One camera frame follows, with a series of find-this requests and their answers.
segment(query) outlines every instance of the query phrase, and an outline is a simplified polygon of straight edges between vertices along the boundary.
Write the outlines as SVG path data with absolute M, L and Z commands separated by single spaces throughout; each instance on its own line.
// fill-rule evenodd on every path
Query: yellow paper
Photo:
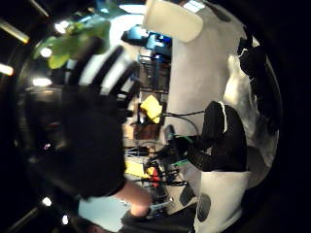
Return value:
M 162 106 L 153 95 L 147 97 L 147 99 L 140 106 L 146 110 L 147 116 L 154 122 L 159 123 L 159 115 L 162 112 Z
M 143 164 L 133 162 L 133 161 L 125 161 L 125 173 L 130 174 L 136 177 L 141 177 L 141 178 L 149 178 L 150 176 L 146 173 L 144 173 L 144 167 Z M 154 172 L 154 168 L 149 168 L 147 169 L 147 172 L 149 174 L 152 174 Z

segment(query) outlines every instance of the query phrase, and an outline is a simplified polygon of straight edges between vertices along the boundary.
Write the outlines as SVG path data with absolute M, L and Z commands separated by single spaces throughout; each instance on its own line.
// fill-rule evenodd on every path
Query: gloved hand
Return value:
M 112 52 L 90 85 L 79 85 L 81 73 L 101 43 L 93 38 L 82 49 L 66 85 L 31 87 L 24 100 L 23 131 L 32 139 L 28 142 L 31 167 L 63 190 L 83 197 L 112 195 L 122 188 L 121 124 L 140 86 L 133 81 L 128 92 L 121 91 L 139 68 L 132 62 L 110 93 L 100 94 L 100 85 L 122 47 Z

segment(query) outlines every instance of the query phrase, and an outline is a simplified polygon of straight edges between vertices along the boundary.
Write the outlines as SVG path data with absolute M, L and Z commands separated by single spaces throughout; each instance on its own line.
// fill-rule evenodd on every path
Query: hand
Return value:
M 102 41 L 93 38 L 82 49 L 67 84 L 32 87 L 24 101 L 28 132 L 32 137 L 29 161 L 43 176 L 71 193 L 83 196 L 109 194 L 123 178 L 106 185 L 123 172 L 121 124 L 130 100 L 139 90 L 133 81 L 128 92 L 121 89 L 139 66 L 132 62 L 107 95 L 101 84 L 122 53 L 117 47 L 88 86 L 79 80 Z

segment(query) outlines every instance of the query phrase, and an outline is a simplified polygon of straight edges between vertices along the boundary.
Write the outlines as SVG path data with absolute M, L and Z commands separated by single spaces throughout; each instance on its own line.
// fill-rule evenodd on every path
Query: green plant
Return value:
M 41 50 L 48 48 L 52 51 L 51 56 L 48 58 L 48 65 L 51 69 L 57 69 L 63 66 L 68 59 L 77 58 L 79 48 L 93 36 L 104 40 L 103 47 L 97 52 L 98 54 L 104 53 L 109 48 L 110 20 L 127 14 L 111 0 L 105 1 L 104 7 L 108 13 L 91 9 L 95 15 L 102 17 L 101 20 L 97 20 L 91 25 L 69 21 L 69 26 L 66 27 L 63 35 L 59 37 L 51 36 L 36 47 L 33 58 L 37 59 L 41 54 Z

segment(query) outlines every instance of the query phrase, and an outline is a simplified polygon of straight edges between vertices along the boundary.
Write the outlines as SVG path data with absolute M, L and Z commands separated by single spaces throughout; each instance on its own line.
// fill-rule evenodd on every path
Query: plant leaf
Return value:
M 51 69 L 57 69 L 63 66 L 69 58 L 70 58 L 69 53 L 64 53 L 61 55 L 52 55 L 48 60 L 49 67 Z
M 49 45 L 53 44 L 55 40 L 57 40 L 56 37 L 49 37 L 46 41 L 44 41 L 44 42 L 42 42 L 41 44 L 39 44 L 39 45 L 35 48 L 32 57 L 33 57 L 34 59 L 37 59 L 37 58 L 40 56 L 41 50 L 44 49 L 44 48 L 46 48 L 46 47 L 48 47 Z

